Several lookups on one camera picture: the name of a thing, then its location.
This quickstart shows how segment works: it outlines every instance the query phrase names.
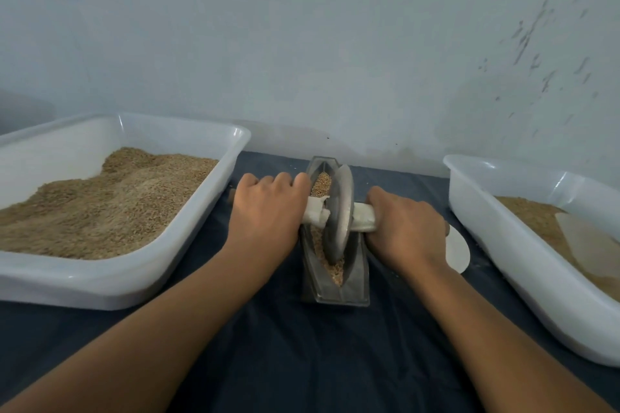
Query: person's left arm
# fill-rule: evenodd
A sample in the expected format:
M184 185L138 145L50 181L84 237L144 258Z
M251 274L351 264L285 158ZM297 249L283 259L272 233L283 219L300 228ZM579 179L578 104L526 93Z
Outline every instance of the person's left arm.
M226 244L0 408L0 413L164 412L198 355L297 241L306 174L244 175Z

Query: dark blue tablecloth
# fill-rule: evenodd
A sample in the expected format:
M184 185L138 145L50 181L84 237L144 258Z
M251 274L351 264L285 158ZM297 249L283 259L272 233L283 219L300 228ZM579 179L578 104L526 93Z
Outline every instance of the dark blue tablecloth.
M306 169L307 162L244 152L232 180ZM430 202L471 250L464 276L504 315L620 410L620 370L560 345L513 291L448 207L448 180L353 167L355 198L373 185ZM223 245L230 210L221 198L167 284ZM180 412L461 412L482 406L437 323L402 281L370 258L368 308L300 302L301 248L221 330L170 407ZM128 315L0 302L0 404Z

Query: white plastic tray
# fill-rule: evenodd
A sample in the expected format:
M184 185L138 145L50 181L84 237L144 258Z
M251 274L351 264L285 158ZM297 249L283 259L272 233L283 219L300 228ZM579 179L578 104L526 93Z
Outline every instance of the white plastic tray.
M448 155L449 201L540 321L575 353L620 367L620 303L600 291L494 196L561 207L620 240L620 192L524 163Z
M0 251L0 299L114 310L151 297L211 212L249 140L243 127L126 113L78 116L0 136L0 208L29 198L44 183L100 173L104 159L123 146L220 160L164 232L139 250L96 261Z

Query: brown grain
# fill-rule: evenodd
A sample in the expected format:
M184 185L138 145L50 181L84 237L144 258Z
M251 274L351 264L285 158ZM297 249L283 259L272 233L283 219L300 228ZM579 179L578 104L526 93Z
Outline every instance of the brown grain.
M321 174L319 174L316 181L314 182L310 196L314 196L317 198L328 196L329 188L331 185L332 178L327 173L322 172ZM314 242L314 253L316 253L317 258L319 259L319 261L321 261L321 264L327 270L334 282L338 286L342 286L342 283L344 282L344 259L341 259L335 265L330 265L329 261L327 261L327 258L325 258L325 253L323 252L322 229L313 225L310 226L310 233L312 234L312 240Z
M98 260L155 240L217 160L123 147L101 174L42 185L0 210L0 249Z
M620 280L613 277L597 276L586 271L570 251L564 233L555 214L566 213L559 207L542 204L524 198L496 196L497 200L516 215L523 223L545 240L556 252L583 274L592 284L608 296L620 302Z

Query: wall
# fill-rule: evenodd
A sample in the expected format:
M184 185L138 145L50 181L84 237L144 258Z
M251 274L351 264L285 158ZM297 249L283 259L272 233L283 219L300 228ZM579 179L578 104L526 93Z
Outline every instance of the wall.
M0 0L0 113L215 117L288 156L620 186L617 1Z

